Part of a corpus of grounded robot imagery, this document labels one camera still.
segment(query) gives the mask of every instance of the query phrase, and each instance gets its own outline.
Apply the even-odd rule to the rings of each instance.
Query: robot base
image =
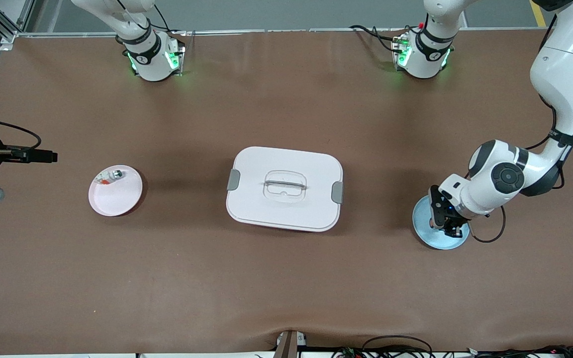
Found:
[[[165,52],[164,57],[167,59],[169,67],[165,66],[165,73],[164,77],[161,78],[161,75],[157,75],[156,79],[145,79],[148,81],[162,81],[167,79],[170,76],[182,76],[183,75],[183,65],[185,62],[185,44],[178,41],[173,37],[168,37],[168,50]],[[138,72],[137,66],[134,63],[134,59],[127,55],[129,58],[130,63],[132,65],[132,72],[136,77],[141,77],[141,74]]]
[[[441,62],[428,62],[425,60],[425,57],[422,57],[423,54],[413,49],[410,45],[411,43],[414,43],[416,36],[416,34],[409,31],[405,34],[402,34],[398,38],[397,42],[392,43],[392,48],[394,50],[401,51],[400,54],[393,52],[393,63],[395,64],[395,70],[408,72],[410,75],[417,77],[418,79],[429,79],[434,75],[437,75],[439,71],[446,67],[448,55],[450,55],[450,52],[452,52],[455,48],[450,46],[448,52],[443,56],[443,60]]]
[[[412,211],[412,225],[419,238],[430,247],[439,250],[455,249],[461,246],[470,234],[470,227],[466,224],[461,227],[463,237],[451,238],[443,231],[430,227],[430,217],[430,199],[428,199],[426,195],[414,206],[414,210]]]

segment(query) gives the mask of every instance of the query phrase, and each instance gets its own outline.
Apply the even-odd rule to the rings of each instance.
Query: white storage box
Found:
[[[249,147],[234,161],[227,211],[246,224],[327,231],[339,218],[343,172],[328,154]]]

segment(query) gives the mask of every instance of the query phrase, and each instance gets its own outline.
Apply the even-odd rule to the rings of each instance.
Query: black bracket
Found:
[[[160,52],[161,46],[162,46],[161,38],[158,35],[156,35],[156,42],[149,50],[141,53],[132,51],[127,51],[127,52],[129,52],[130,57],[132,57],[132,59],[134,59],[134,61],[136,61],[137,63],[150,64],[154,56]]]
[[[457,213],[450,199],[452,199],[452,195],[445,191],[439,192],[438,185],[430,187],[432,224],[452,238],[461,238],[463,237],[461,227],[468,222],[468,219]]]
[[[548,134],[548,138],[551,138],[559,143],[559,147],[565,147],[567,145],[573,147],[573,136],[565,133],[561,133],[556,129],[552,129]]]
[[[430,62],[441,60],[441,58],[448,53],[448,50],[450,50],[450,46],[442,48],[441,50],[429,47],[421,40],[421,34],[415,37],[414,42],[416,43],[419,52],[423,53],[423,55],[426,56],[426,59]]]
[[[59,155],[52,150],[28,149],[27,147],[15,147],[7,145],[10,157],[4,161],[7,163],[56,163]]]

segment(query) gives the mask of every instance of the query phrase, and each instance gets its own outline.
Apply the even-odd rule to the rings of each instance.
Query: box handle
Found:
[[[306,185],[301,184],[301,183],[291,183],[291,181],[280,181],[280,180],[266,180],[266,181],[264,181],[264,185],[271,185],[271,184],[297,186],[298,188],[306,189]]]

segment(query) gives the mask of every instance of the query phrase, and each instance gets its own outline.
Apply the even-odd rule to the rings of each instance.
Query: green led light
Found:
[[[130,55],[129,53],[127,54],[127,58],[129,59],[129,62],[132,64],[132,70],[134,70],[135,72],[136,70],[136,64],[134,64],[134,59],[132,59],[132,55]]]
[[[450,49],[448,48],[448,52],[446,52],[446,55],[444,56],[444,61],[441,63],[441,67],[444,67],[446,65],[446,62],[448,61],[448,55],[450,55]]]
[[[405,66],[408,63],[408,57],[412,54],[412,48],[407,46],[402,53],[399,55],[399,65]]]
[[[173,53],[168,53],[166,52],[166,54],[168,55],[168,62],[169,62],[169,66],[172,68],[172,70],[175,70],[178,68],[178,56],[176,56]]]

